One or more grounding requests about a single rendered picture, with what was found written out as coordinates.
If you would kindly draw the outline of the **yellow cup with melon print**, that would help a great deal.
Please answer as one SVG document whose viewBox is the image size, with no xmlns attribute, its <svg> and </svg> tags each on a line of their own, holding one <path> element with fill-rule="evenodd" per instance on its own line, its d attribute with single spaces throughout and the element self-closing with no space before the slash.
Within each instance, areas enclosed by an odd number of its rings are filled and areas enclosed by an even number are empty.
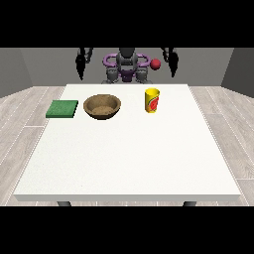
<svg viewBox="0 0 254 254">
<path fill-rule="evenodd" d="M 145 110 L 148 113 L 155 113 L 159 102 L 160 90 L 149 87 L 145 90 Z"/>
</svg>

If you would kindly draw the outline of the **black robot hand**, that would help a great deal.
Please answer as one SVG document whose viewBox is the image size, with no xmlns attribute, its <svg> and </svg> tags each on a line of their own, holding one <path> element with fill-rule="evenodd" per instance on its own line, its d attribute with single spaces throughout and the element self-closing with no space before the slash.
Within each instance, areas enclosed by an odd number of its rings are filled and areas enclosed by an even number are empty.
<svg viewBox="0 0 254 254">
<path fill-rule="evenodd" d="M 80 79 L 83 79 L 85 66 L 90 63 L 93 48 L 79 48 L 75 59 L 76 70 Z"/>
<path fill-rule="evenodd" d="M 174 48 L 162 48 L 165 62 L 169 65 L 172 76 L 178 70 L 179 56 Z"/>
</svg>

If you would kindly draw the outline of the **brown wooden bowl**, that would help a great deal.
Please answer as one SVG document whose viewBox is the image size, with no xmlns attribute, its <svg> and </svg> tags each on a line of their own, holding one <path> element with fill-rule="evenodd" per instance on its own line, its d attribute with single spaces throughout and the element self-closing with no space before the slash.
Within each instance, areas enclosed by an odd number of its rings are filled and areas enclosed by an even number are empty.
<svg viewBox="0 0 254 254">
<path fill-rule="evenodd" d="M 121 101 L 115 95 L 96 94 L 83 102 L 84 111 L 96 120 L 112 118 L 120 109 Z"/>
</svg>

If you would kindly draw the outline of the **green square pad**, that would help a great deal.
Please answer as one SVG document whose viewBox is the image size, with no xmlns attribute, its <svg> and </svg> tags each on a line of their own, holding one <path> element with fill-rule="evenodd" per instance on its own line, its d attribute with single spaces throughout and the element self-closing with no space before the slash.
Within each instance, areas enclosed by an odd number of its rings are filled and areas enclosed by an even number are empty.
<svg viewBox="0 0 254 254">
<path fill-rule="evenodd" d="M 77 100 L 54 100 L 47 113 L 47 118 L 72 118 L 74 116 Z"/>
</svg>

